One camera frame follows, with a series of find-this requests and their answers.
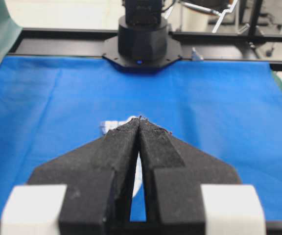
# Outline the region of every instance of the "white tape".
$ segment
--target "white tape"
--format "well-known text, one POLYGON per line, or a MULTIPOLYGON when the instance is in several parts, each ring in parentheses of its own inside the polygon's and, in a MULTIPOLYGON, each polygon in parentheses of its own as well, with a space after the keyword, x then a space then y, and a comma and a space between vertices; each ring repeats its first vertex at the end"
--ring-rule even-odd
POLYGON ((262 206, 251 185, 201 185, 206 235, 265 235, 262 206))
POLYGON ((16 186, 4 207, 0 235, 59 235, 66 185, 16 186))

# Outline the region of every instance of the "blue cloth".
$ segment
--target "blue cloth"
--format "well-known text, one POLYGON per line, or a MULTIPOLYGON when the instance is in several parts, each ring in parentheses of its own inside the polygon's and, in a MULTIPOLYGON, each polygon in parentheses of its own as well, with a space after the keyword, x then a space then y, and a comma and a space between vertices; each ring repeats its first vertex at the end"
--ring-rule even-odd
POLYGON ((266 219, 282 219, 282 92, 266 63, 177 62, 123 73, 103 59, 5 57, 0 66, 0 214, 33 169, 142 115, 232 164, 266 219))

